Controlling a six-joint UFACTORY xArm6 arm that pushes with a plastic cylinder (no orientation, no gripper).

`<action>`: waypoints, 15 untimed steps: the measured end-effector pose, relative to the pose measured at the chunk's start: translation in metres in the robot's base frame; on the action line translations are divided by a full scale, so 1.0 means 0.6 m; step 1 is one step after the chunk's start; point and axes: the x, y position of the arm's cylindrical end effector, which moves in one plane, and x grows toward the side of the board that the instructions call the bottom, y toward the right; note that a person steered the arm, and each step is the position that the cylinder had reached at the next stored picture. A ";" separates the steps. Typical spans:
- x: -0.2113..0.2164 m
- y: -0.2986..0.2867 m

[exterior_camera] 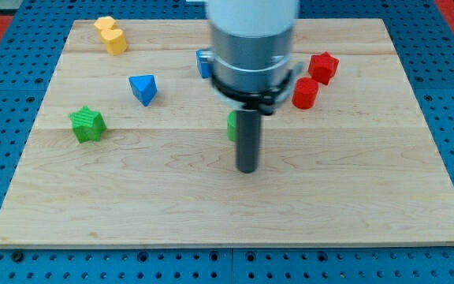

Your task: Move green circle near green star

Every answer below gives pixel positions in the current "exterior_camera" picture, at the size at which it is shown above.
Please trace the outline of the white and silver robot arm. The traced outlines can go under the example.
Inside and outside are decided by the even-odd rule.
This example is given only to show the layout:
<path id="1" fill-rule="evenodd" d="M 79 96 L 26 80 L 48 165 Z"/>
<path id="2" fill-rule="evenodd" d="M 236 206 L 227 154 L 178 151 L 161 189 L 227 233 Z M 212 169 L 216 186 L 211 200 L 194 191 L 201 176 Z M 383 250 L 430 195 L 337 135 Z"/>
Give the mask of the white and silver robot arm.
<path id="1" fill-rule="evenodd" d="M 290 95 L 301 66 L 289 68 L 297 0 L 209 0 L 211 82 L 234 110 L 271 115 Z"/>

